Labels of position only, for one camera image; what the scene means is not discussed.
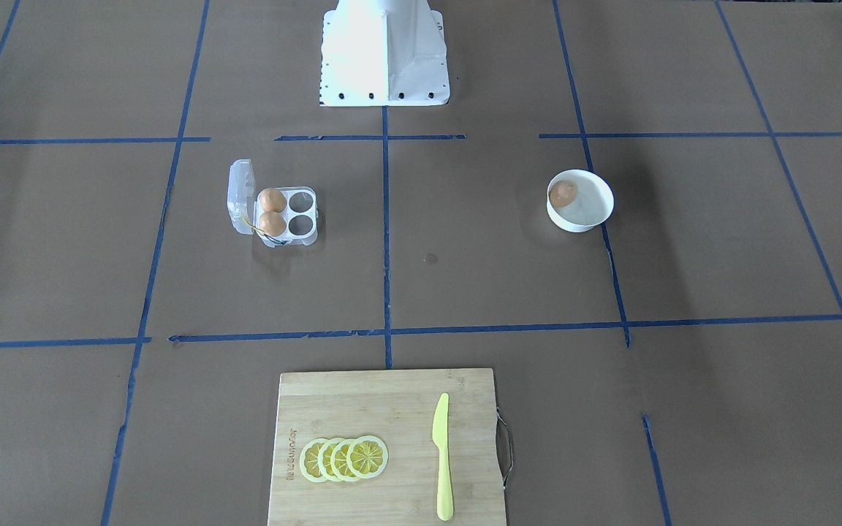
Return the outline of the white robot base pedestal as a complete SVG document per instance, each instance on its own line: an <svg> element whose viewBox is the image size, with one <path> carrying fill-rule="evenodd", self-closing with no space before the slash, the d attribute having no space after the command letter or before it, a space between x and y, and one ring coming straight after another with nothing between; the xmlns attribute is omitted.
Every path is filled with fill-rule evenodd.
<svg viewBox="0 0 842 526"><path fill-rule="evenodd" d="M427 1L340 1L322 30L322 107L449 103L444 18Z"/></svg>

